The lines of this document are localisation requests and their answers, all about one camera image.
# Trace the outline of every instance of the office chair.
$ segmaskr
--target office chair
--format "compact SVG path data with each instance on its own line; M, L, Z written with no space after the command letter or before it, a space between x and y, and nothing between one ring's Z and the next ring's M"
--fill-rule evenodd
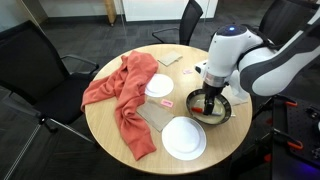
M259 31L280 49L315 14L318 5L301 0L275 0L264 14Z
M56 128L47 125L48 120L96 144L68 125L83 114L82 95L98 64L75 55L60 58L49 39L31 21L0 33L0 57L0 86L11 91L2 102L38 119L5 179L10 177L42 125L56 132ZM62 61L65 58L88 63L93 69L88 73L69 73Z
M194 28L196 27L202 14L203 14L203 11L200 5L195 0L189 0L183 12L179 28L173 27L173 28L154 31L152 32L152 36L158 39L161 43L166 43L164 40L156 36L156 34L164 31L169 31L169 30L178 30L179 44L189 46Z

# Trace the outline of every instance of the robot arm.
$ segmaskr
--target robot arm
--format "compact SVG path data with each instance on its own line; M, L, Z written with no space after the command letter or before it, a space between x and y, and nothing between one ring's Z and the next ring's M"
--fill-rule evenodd
M196 64L204 79L204 115L212 113L215 96L222 92L237 68L240 85L248 93L271 96L283 91L303 67L320 56L320 9L305 29L279 51L268 47L269 43L241 25L228 25L217 31L208 60Z
M283 91L296 74L320 56L320 10L276 53L256 49L239 63L240 85L250 94L271 96Z

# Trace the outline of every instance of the red towel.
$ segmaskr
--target red towel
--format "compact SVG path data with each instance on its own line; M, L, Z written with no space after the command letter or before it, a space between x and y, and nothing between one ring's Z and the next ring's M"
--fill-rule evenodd
M86 104L116 96L115 119L121 136L136 160L156 150L150 129L136 114L145 102L145 88L158 69L158 62L147 53L132 51L122 56L122 65L110 76L92 81L83 94L81 109Z

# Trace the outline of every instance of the round wooden table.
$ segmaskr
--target round wooden table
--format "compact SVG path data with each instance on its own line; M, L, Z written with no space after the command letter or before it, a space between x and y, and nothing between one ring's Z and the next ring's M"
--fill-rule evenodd
M160 44L150 45L134 49L139 52L150 53L155 59L175 51L183 57L168 67L159 62L157 73L165 74L172 78L174 82L173 91L165 97L153 98L146 96L158 103L162 99L170 100L174 103L172 108L165 107L175 116L191 117L186 107L188 94L202 86L200 75L194 70L194 64L208 58L208 53L200 49L189 46ZM105 65L97 74L95 79L100 79L110 75L118 69L122 63L121 56L129 55L131 51L121 54ZM191 69L193 73L183 74L184 69ZM186 174L200 171L211 167L227 158L244 140L251 123L252 105L248 103L232 107L233 114L226 123L221 125L209 125L202 122L206 133L207 146L204 153L195 160L182 161L171 156L164 148L161 140L161 133L149 125L152 140L157 150L136 161L128 146L122 140L116 125L114 110L116 98L103 100L97 103L86 105L85 114L89 128L98 143L111 156L120 162L143 172L154 174Z

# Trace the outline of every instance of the metal pot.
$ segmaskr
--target metal pot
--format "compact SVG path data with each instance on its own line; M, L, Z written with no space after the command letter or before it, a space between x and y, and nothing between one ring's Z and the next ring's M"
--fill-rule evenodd
M202 121L207 124L222 124L230 119L231 105L229 101L223 96L218 95L215 98L214 112L220 115L203 115L199 112L194 112L192 107L204 108L205 93L202 89L192 91L186 100L187 109L192 117L198 121Z

